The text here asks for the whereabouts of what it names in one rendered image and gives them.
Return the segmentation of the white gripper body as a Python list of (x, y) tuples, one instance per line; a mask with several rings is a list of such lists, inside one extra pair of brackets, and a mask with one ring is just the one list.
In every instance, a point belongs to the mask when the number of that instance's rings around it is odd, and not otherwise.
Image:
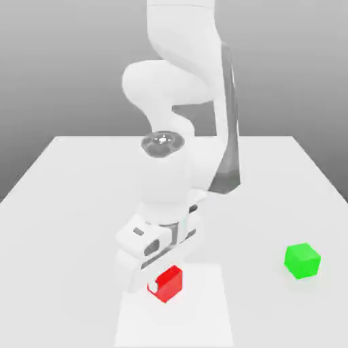
[(188, 218), (189, 237), (174, 246), (167, 246), (161, 252), (144, 260), (137, 270), (133, 271), (128, 292), (134, 293), (142, 286), (165, 272), (169, 267), (178, 264), (195, 252), (203, 244), (203, 221), (199, 213), (191, 213)]

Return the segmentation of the small green cube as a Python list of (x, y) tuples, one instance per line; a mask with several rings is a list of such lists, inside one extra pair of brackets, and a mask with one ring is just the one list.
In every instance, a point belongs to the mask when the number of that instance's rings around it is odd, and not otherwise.
[(321, 256), (308, 243), (287, 246), (284, 265), (296, 279), (315, 276), (320, 262)]

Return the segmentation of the small red cube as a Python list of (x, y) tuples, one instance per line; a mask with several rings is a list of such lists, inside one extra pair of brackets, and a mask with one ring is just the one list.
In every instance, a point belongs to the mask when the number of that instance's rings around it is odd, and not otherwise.
[(182, 290), (182, 270), (177, 266), (172, 266), (159, 275), (155, 281), (158, 282), (158, 293), (153, 295), (163, 303), (167, 303)]

